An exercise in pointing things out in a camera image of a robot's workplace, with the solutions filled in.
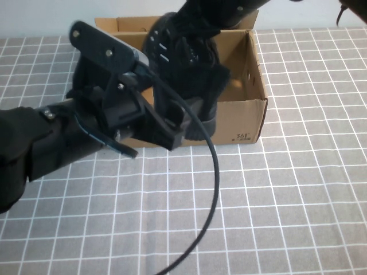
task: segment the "gray tablecloth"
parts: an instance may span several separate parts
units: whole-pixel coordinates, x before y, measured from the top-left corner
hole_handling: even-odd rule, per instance
[[[210,230],[171,274],[367,274],[366,29],[256,33],[269,109],[250,146],[217,146]],[[0,39],[0,108],[61,101],[66,37]],[[0,274],[153,274],[208,214],[206,147],[101,151],[28,184],[0,215]]]

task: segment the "black cable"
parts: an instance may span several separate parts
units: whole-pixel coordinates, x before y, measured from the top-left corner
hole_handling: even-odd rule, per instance
[[[164,274],[167,274],[169,271],[172,271],[174,268],[176,268],[195,249],[195,247],[199,244],[201,239],[204,237],[208,227],[210,226],[210,223],[212,222],[214,212],[215,212],[216,207],[217,207],[218,197],[219,197],[219,163],[218,163],[217,152],[214,148],[214,144],[213,144],[208,132],[204,128],[204,125],[202,125],[202,122],[197,117],[197,115],[191,110],[190,106],[182,99],[181,96],[179,96],[179,94],[177,92],[175,92],[174,89],[169,87],[169,85],[167,85],[158,76],[156,76],[146,65],[143,65],[143,67],[145,69],[149,70],[149,75],[151,75],[153,77],[153,81],[157,85],[160,85],[163,88],[163,90],[167,93],[167,95],[169,95],[174,100],[176,100],[185,109],[185,111],[189,114],[189,116],[192,118],[192,120],[197,124],[197,126],[199,127],[199,129],[201,130],[201,132],[204,136],[204,139],[206,140],[206,142],[208,144],[210,152],[212,153],[212,158],[213,158],[213,163],[214,163],[214,195],[213,195],[212,206],[210,207],[210,211],[209,211],[208,217],[207,217],[207,219],[204,223],[204,226],[202,227],[202,229],[201,229],[199,235],[197,236],[197,238],[189,246],[189,248],[187,248],[186,251],[179,258],[177,258],[171,265],[169,265],[164,270],[162,270],[162,271],[160,271],[159,273],[156,274],[156,275],[164,275]]]

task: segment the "open cardboard box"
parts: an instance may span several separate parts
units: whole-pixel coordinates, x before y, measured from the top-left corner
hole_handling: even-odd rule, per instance
[[[223,30],[215,36],[221,63],[231,70],[232,79],[220,96],[217,110],[217,129],[212,137],[214,144],[256,143],[267,110],[267,94],[261,76],[253,26],[258,11],[245,18],[238,29]],[[96,18],[96,26],[118,39],[141,50],[143,42],[159,17]],[[143,92],[153,104],[153,90]],[[153,147],[139,140],[123,142],[131,147]],[[205,144],[185,140],[183,146]]]

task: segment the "black sneaker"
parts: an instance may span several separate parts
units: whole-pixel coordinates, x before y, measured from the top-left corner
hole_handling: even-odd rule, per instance
[[[196,108],[198,118],[212,136],[216,130],[217,100],[229,82],[230,71],[220,64],[213,38],[174,33],[178,16],[182,18],[182,14],[167,13],[157,20],[146,37],[143,52],[149,58],[151,70]],[[153,92],[155,110],[170,120],[172,101],[157,85],[153,86]],[[204,139],[195,123],[190,121],[183,127],[185,139]]]

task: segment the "white grid line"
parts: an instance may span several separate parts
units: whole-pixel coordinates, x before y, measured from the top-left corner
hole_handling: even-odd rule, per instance
[[[278,106],[276,105],[276,101],[274,101],[274,104],[275,104],[275,109],[276,109],[277,116],[278,116],[279,120],[281,121],[281,117],[280,117],[280,114],[279,114]],[[308,213],[307,213],[306,206],[305,206],[305,204],[304,204],[304,200],[303,200],[302,192],[301,192],[300,187],[299,187],[299,183],[298,183],[298,179],[297,179],[297,174],[296,174],[295,169],[294,169],[294,165],[293,165],[293,161],[292,161],[292,156],[291,156],[291,153],[290,153],[290,150],[289,150],[288,142],[287,142],[287,139],[286,139],[286,137],[285,137],[284,129],[283,129],[283,125],[282,125],[282,124],[280,124],[280,129],[282,130],[282,134],[283,134],[283,136],[284,136],[284,142],[285,142],[285,144],[286,144],[286,148],[287,148],[288,156],[289,156],[289,159],[290,159],[291,167],[292,167],[293,174],[294,174],[294,178],[295,178],[295,181],[296,181],[296,186],[297,186],[297,188],[298,188],[298,193],[299,193],[299,196],[300,196],[300,199],[301,199],[301,202],[302,202],[302,204],[301,204],[301,205],[303,206],[303,211],[304,211],[304,214],[305,214],[305,216],[306,216],[307,224],[308,224],[308,226],[309,226],[309,230],[310,230],[310,234],[311,234],[312,242],[313,242],[313,245],[314,245],[314,250],[315,250],[316,257],[317,257],[318,265],[319,265],[319,268],[320,268],[320,270],[321,270],[322,274],[324,274],[324,273],[323,273],[323,270],[322,270],[322,264],[321,264],[320,256],[319,256],[319,253],[318,253],[318,251],[317,251],[317,245],[316,245],[315,237],[314,237],[313,232],[312,232],[312,228],[311,228],[311,223],[310,223],[309,215],[308,215]],[[261,144],[262,144],[262,146],[263,146],[263,150],[264,150],[264,152],[265,152],[265,148],[264,148],[264,144],[263,144],[262,140],[261,140]],[[276,203],[276,198],[275,198],[275,193],[274,193],[274,186],[273,186],[273,185],[271,185],[271,187],[272,187],[272,192],[273,192],[273,196],[274,196],[274,201],[275,201],[275,203]]]
[[[338,222],[335,223],[321,223],[321,224],[311,224],[311,227],[325,227],[325,226],[334,226],[337,225]],[[363,225],[363,222],[341,222],[341,225]],[[304,225],[283,225],[283,226],[248,226],[248,227],[228,227],[226,230],[238,230],[238,229],[280,229],[280,228],[294,228],[294,227],[308,227],[308,224]],[[223,228],[209,228],[208,231],[222,231]],[[181,230],[169,230],[170,233],[182,233],[182,232],[195,232],[195,229],[181,229]],[[109,233],[109,234],[91,234],[91,235],[85,235],[86,237],[110,237],[110,236],[121,236],[121,235],[133,235],[133,234],[139,234],[140,231],[129,231],[126,233]],[[151,230],[151,231],[142,231],[142,234],[151,234],[151,233],[167,233],[167,230]],[[29,238],[32,241],[39,241],[39,240],[57,240],[57,239],[78,239],[83,238],[84,235],[70,235],[70,236],[57,236],[57,237],[37,237],[37,238]],[[26,241],[26,238],[19,238],[19,239],[2,239],[1,242],[14,242],[14,241]],[[332,246],[317,246],[317,248],[344,248],[352,247],[352,246],[367,246],[367,243],[349,243],[346,245],[332,245]],[[282,250],[296,250],[296,249],[313,249],[314,246],[301,246],[301,247],[288,247],[288,248],[271,248],[271,249],[257,249],[258,251],[266,251],[266,250],[276,250],[276,249],[282,249]]]
[[[286,251],[288,268],[289,268],[290,273],[293,274],[292,265],[291,265],[291,261],[290,261],[288,250],[287,250],[287,242],[286,242],[286,238],[284,237],[284,231],[283,231],[283,227],[282,227],[282,220],[280,219],[279,208],[278,208],[278,205],[276,204],[274,188],[273,188],[272,180],[271,180],[271,177],[270,177],[270,171],[268,169],[269,166],[268,166],[268,160],[266,159],[266,155],[265,155],[265,148],[264,148],[264,144],[263,144],[263,139],[260,138],[258,142],[260,142],[261,147],[263,148],[263,154],[264,154],[264,158],[265,158],[266,168],[267,168],[267,171],[268,171],[268,178],[269,178],[269,182],[270,182],[270,186],[271,186],[271,192],[272,192],[272,196],[273,196],[273,200],[274,200],[274,204],[275,204],[276,215],[277,215],[278,222],[279,222],[279,225],[280,225],[280,233],[282,234],[283,245],[286,248],[285,251]]]
[[[353,81],[353,84],[354,84],[355,88],[357,89],[357,91],[359,92],[358,86],[356,85],[356,83],[355,83],[354,81]],[[347,113],[347,111],[346,111],[345,107],[343,107],[343,109],[344,109],[344,111],[346,112],[347,118],[349,119],[349,114]],[[355,135],[355,137],[356,137],[356,139],[357,139],[358,145],[359,145],[359,146],[360,146],[360,148],[361,148],[362,154],[363,154],[363,156],[365,157],[365,160],[366,160],[366,162],[367,162],[366,153],[365,153],[365,151],[363,150],[363,146],[361,145],[361,142],[360,142],[360,140],[359,140],[359,138],[358,138],[358,135],[357,135],[356,131],[354,130],[353,123],[350,121],[350,119],[349,119],[349,124],[350,124],[350,126],[351,126],[351,128],[352,128],[352,130],[353,130],[353,133],[354,133],[354,135]],[[334,141],[335,146],[337,146],[337,143],[336,143],[336,141],[335,141],[334,137],[333,137],[333,141]],[[344,161],[343,161],[342,156],[341,156],[341,154],[340,154],[340,152],[339,152],[339,151],[338,151],[338,154],[339,154],[339,157],[340,157],[340,159],[341,159],[342,164],[344,164]],[[363,211],[362,211],[362,207],[361,207],[361,205],[360,205],[360,203],[359,203],[359,201],[358,201],[358,198],[357,198],[356,192],[355,192],[355,190],[354,190],[354,187],[353,187],[353,185],[352,185],[352,182],[351,182],[351,180],[350,180],[350,178],[349,178],[348,172],[347,172],[347,170],[346,170],[346,168],[345,168],[345,167],[344,167],[344,171],[345,171],[345,174],[346,174],[346,176],[347,176],[347,178],[348,178],[348,181],[350,182],[350,187],[352,188],[352,192],[353,192],[354,198],[356,199],[356,202],[358,203],[358,208],[360,209],[360,214],[362,215],[363,221],[365,222],[365,227],[366,227],[366,229],[367,229],[367,222],[366,222],[366,219],[365,219],[365,217],[364,217],[364,214],[363,214]]]
[[[70,171],[71,171],[71,165],[69,165],[68,175],[70,175]],[[69,183],[69,181],[67,180],[67,182],[65,184],[65,189],[64,189],[63,201],[61,202],[60,212],[59,212],[58,219],[57,219],[55,238],[54,238],[54,241],[53,241],[52,252],[51,252],[51,260],[50,260],[50,264],[48,266],[48,272],[47,272],[48,275],[50,275],[50,273],[51,273],[51,266],[52,266],[52,261],[53,261],[53,257],[54,257],[54,254],[55,254],[55,248],[56,248],[56,242],[57,242],[57,239],[58,239],[58,230],[60,228],[61,217],[63,215],[65,195],[67,193],[68,183]]]
[[[5,40],[4,48],[2,48],[1,53],[0,53],[0,58],[1,58],[2,53],[3,53],[3,51],[4,51],[4,49],[5,49],[6,45],[7,45],[8,40],[9,40],[8,38]],[[5,89],[3,91],[3,94],[0,95],[0,103],[1,103],[1,100],[2,100],[2,97],[3,97],[4,94],[5,94]],[[7,216],[8,215],[9,215],[9,212],[7,212],[6,215],[5,215],[5,221],[4,221],[4,224],[2,225],[2,229],[0,231],[0,239],[2,238],[2,234],[3,234],[4,230],[5,230],[5,223],[6,223],[6,219],[7,219]]]
[[[323,115],[324,115],[324,117],[326,118],[326,114],[325,114],[325,112],[324,112],[324,110],[323,110],[323,108],[322,108],[322,112],[323,112]],[[330,132],[332,132],[331,131],[331,128],[330,128],[330,126],[329,126],[329,123],[328,122],[326,122],[327,123],[327,126],[328,126],[328,128],[329,128],[329,131]],[[307,130],[307,128],[306,128],[306,124],[305,123],[303,123],[303,126],[304,126],[304,128],[305,128],[305,130],[306,130],[306,133],[308,134],[308,130]],[[316,154],[314,153],[314,157],[315,157],[315,160],[316,160],[316,163],[317,163],[317,165],[318,165],[318,159],[317,159],[317,156],[316,156]],[[322,174],[322,171],[321,171],[321,168],[319,167],[319,172],[320,172],[320,175],[321,175],[321,178],[322,178],[322,181],[325,183],[325,179],[324,179],[324,177],[323,177],[323,174]],[[335,220],[337,221],[337,226],[338,226],[338,230],[339,230],[339,233],[340,233],[340,236],[341,236],[341,238],[342,238],[342,242],[343,242],[343,244],[344,245],[346,245],[346,242],[345,242],[345,240],[344,240],[344,236],[343,236],[343,232],[342,232],[342,230],[341,230],[341,227],[340,227],[340,224],[339,224],[339,219],[338,219],[338,217],[337,217],[337,214],[336,214],[336,212],[335,212],[335,208],[334,208],[334,205],[333,205],[333,201],[331,200],[331,196],[330,196],[330,194],[329,194],[329,191],[328,191],[328,189],[327,189],[327,187],[325,186],[325,191],[326,191],[326,194],[327,194],[327,197],[328,197],[328,200],[329,200],[329,202],[330,202],[330,206],[331,206],[331,209],[332,209],[332,211],[333,211],[333,215],[334,215],[334,218],[335,218]],[[348,252],[348,249],[346,248],[346,246],[345,246],[345,253],[346,253],[346,255],[347,255],[347,258],[348,258],[348,262],[349,262],[349,265],[353,268],[353,263],[352,263],[352,260],[351,260],[351,258],[350,258],[350,255],[349,255],[349,252]]]
[[[25,43],[25,38],[23,39],[21,49],[23,48],[24,43]],[[10,78],[11,78],[11,77],[9,77],[9,78],[7,79],[6,87],[8,86],[8,84],[9,84],[9,82],[10,82]],[[34,206],[33,213],[32,213],[32,216],[33,216],[33,217],[34,217],[34,215],[35,215],[35,213],[36,213],[36,206],[37,206],[37,201],[36,201],[36,205]],[[7,221],[7,218],[8,218],[8,217],[9,217],[9,212],[7,212],[7,213],[6,213],[5,220],[4,220],[4,224],[3,224],[3,228],[2,228],[1,233],[0,233],[0,239],[2,239],[2,234],[3,234],[3,232],[5,231],[6,221]],[[23,250],[23,253],[22,253],[22,260],[24,260],[24,257],[25,257],[25,252],[26,252],[27,244],[28,244],[28,241],[26,241],[26,243],[25,243],[25,245],[24,245],[24,250]]]
[[[120,175],[120,167],[121,167],[120,164],[121,164],[121,155],[119,155],[118,175]],[[117,212],[117,200],[118,200],[118,193],[119,193],[119,183],[120,183],[120,177],[117,178],[116,193],[114,194],[115,195],[115,207],[114,207],[114,218],[112,219],[112,231],[111,231],[112,236],[111,236],[111,243],[110,243],[110,257],[108,259],[108,271],[107,271],[108,275],[111,274],[111,260],[112,260],[111,257],[112,257],[112,250],[113,250],[114,236],[115,236],[115,222],[116,222],[116,212]]]
[[[60,40],[61,40],[61,37],[59,37],[59,39],[58,39],[57,49],[58,49],[58,46],[59,46],[59,44],[60,44]],[[55,253],[56,242],[57,242],[57,235],[58,235],[58,230],[59,230],[59,228],[60,228],[60,222],[61,222],[61,216],[62,216],[62,214],[63,214],[64,202],[65,202],[65,197],[66,197],[66,194],[67,194],[67,189],[68,189],[68,183],[69,183],[69,177],[70,177],[71,167],[72,167],[72,166],[71,166],[71,164],[70,164],[70,165],[69,165],[69,170],[68,170],[68,179],[67,179],[67,182],[66,182],[66,184],[65,184],[63,200],[62,200],[62,202],[61,202],[60,212],[59,212],[59,215],[58,215],[59,217],[58,217],[58,220],[57,220],[56,234],[55,234],[56,238],[55,238],[55,240],[54,240],[54,242],[53,242],[53,247],[52,247],[52,252],[51,252],[51,262],[50,262],[50,264],[49,264],[49,266],[48,266],[48,275],[50,275],[50,273],[51,273],[52,260],[53,260],[54,253]]]
[[[166,211],[166,222],[167,222],[167,225],[166,225],[166,228],[167,228],[167,259],[166,259],[166,265],[167,266],[169,266],[169,264],[170,264],[170,211],[169,211],[169,203],[170,203],[170,201],[169,201],[169,177],[168,177],[168,173],[169,173],[169,167],[168,167],[168,160],[169,160],[169,158],[168,158],[168,151],[166,152],[166,157],[167,157],[167,162],[166,162],[166,165],[167,165],[167,167],[166,167],[166,188],[167,188],[167,191],[166,191],[166,199],[167,199],[167,211]]]
[[[96,161],[97,159],[97,153],[95,153],[95,161],[93,164],[93,174],[95,174],[95,170],[96,170]],[[80,270],[81,270],[81,260],[83,259],[83,252],[84,252],[84,244],[85,244],[85,235],[87,234],[87,224],[88,224],[88,217],[89,217],[89,210],[91,207],[91,198],[92,198],[92,190],[93,190],[93,183],[94,183],[94,178],[92,178],[92,183],[91,183],[91,190],[89,192],[89,200],[88,200],[88,207],[87,207],[87,216],[85,218],[85,224],[84,224],[84,232],[83,232],[83,240],[81,241],[81,248],[80,248],[80,257],[79,257],[79,265],[78,265],[78,274],[80,274]]]
[[[52,62],[51,62],[51,68],[52,68],[52,66],[53,66],[53,64],[54,64],[54,62],[55,62],[55,59],[56,59],[56,53],[53,55],[53,59],[52,59]],[[51,76],[51,69],[50,69],[50,71],[49,71],[49,73],[48,73],[48,75],[47,75],[46,84],[48,84],[48,81],[50,80],[50,76]],[[40,99],[40,106],[41,106],[42,101],[43,101],[43,99],[44,99],[44,97],[45,97],[45,94],[46,94],[46,87],[47,87],[47,85],[45,85],[44,91],[43,91],[43,93],[42,93],[42,96],[41,96],[41,99]]]
[[[194,202],[194,224],[195,224],[195,238],[197,238],[197,218],[196,218],[196,201],[195,201],[195,178],[194,178],[194,160],[193,160],[193,147],[190,146],[190,161],[191,161],[191,180],[192,180],[192,185],[193,185],[193,202]],[[225,240],[225,247],[227,249],[227,241],[225,239],[225,230],[224,231],[224,240]],[[198,252],[199,248],[198,246],[195,247],[195,251]],[[229,261],[228,261],[228,253],[227,253],[227,266],[228,266],[228,274],[230,274],[229,272]],[[200,274],[200,265],[199,265],[199,254],[196,254],[196,268],[197,268],[197,274]]]
[[[248,187],[247,187],[247,184],[246,184],[245,173],[244,173],[244,170],[243,170],[243,163],[242,163],[240,145],[238,144],[237,147],[238,147],[238,150],[239,150],[240,164],[241,164],[241,170],[242,170],[242,178],[243,178],[243,183],[244,183],[245,193],[246,193],[246,201],[247,201],[247,205],[249,206],[249,199],[248,199],[248,192],[247,192]],[[252,214],[251,214],[251,208],[250,207],[248,208],[248,214],[249,214],[249,217],[250,217],[251,234],[252,234],[253,244],[254,244],[255,253],[256,253],[257,269],[258,269],[259,273],[261,274],[259,251],[257,249],[257,243],[256,243],[256,237],[255,237],[255,227],[253,226]]]
[[[305,187],[307,186],[323,186],[323,184],[318,184],[318,185],[304,185]],[[272,188],[281,188],[281,187],[297,187],[297,185],[292,185],[292,186],[273,186]],[[262,186],[262,187],[238,187],[238,188],[232,188],[233,190],[245,190],[245,189],[256,189],[256,188],[271,188],[271,186]],[[213,189],[199,189],[197,190],[198,192],[200,191],[213,191]],[[329,202],[319,202],[319,203],[304,203],[305,206],[323,206],[323,205],[329,205]],[[356,205],[357,202],[355,201],[347,201],[347,202],[335,202],[333,201],[333,204],[337,205],[337,204],[345,204],[345,205]],[[223,209],[251,209],[251,208],[272,208],[275,207],[276,205],[256,205],[256,206],[224,206]],[[301,203],[295,203],[295,204],[281,204],[278,205],[278,208],[282,208],[282,207],[291,207],[291,206],[302,206]],[[210,208],[208,207],[197,207],[196,209],[199,210],[209,210]],[[170,209],[169,212],[181,212],[181,211],[194,211],[194,208],[182,208],[182,209]],[[167,212],[166,209],[155,209],[155,210],[143,210],[143,213],[156,213],[156,212]],[[120,214],[131,214],[131,213],[140,213],[140,210],[132,210],[132,211],[125,211],[125,212],[116,212],[116,215],[120,215]],[[114,215],[115,213],[111,212],[111,213],[100,213],[100,214],[78,214],[78,215],[62,215],[61,217],[63,218],[73,218],[73,217],[95,217],[95,216],[101,216],[101,215]],[[44,216],[44,217],[29,217],[29,218],[8,218],[8,221],[23,221],[23,220],[28,220],[28,219],[51,219],[51,218],[58,218],[59,216]]]
[[[144,173],[144,164],[145,164],[145,148],[143,148],[143,164],[142,164],[142,170],[143,170],[142,172],[143,173]],[[139,225],[140,226],[140,232],[139,232],[139,253],[138,253],[139,254],[139,257],[138,257],[138,275],[140,275],[140,261],[141,261],[141,257],[142,257],[141,254],[142,254],[142,227],[143,227],[143,202],[144,202],[143,190],[144,190],[144,176],[142,176],[142,191],[140,192],[140,225]]]

